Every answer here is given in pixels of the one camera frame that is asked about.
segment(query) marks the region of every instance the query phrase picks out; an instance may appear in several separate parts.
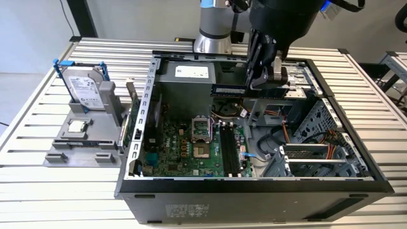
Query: slatted metal surface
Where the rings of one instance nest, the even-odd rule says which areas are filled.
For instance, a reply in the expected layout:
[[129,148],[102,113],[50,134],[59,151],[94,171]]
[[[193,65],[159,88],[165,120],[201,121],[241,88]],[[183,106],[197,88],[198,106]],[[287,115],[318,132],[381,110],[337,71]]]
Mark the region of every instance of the slatted metal surface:
[[[246,54],[245,45],[234,46]],[[67,52],[78,62],[109,64],[117,94],[129,102],[125,81],[134,78],[143,90],[151,50],[191,51],[182,42],[133,42],[85,38]],[[406,121],[377,91],[349,56],[334,49],[293,48],[290,57],[314,59],[354,127],[381,165],[396,194],[333,223],[289,224],[287,228],[407,228]],[[117,168],[42,167],[53,138],[69,113],[69,92],[50,72],[37,95],[2,136],[0,228],[137,227],[122,200],[114,199]],[[274,228],[274,224],[162,225],[163,228]]]

